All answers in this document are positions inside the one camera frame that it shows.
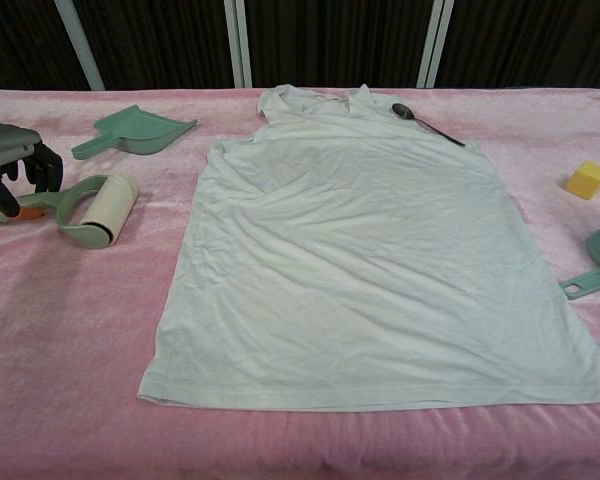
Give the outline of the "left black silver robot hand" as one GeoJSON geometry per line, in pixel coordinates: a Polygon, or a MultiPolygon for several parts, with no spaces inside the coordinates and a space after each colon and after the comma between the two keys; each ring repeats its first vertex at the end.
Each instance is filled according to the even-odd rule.
{"type": "Polygon", "coordinates": [[[63,179],[61,157],[47,147],[38,132],[0,123],[0,212],[11,220],[40,218],[44,212],[37,207],[21,206],[3,184],[6,175],[16,181],[18,162],[23,161],[25,173],[35,192],[58,192],[63,179]]]}

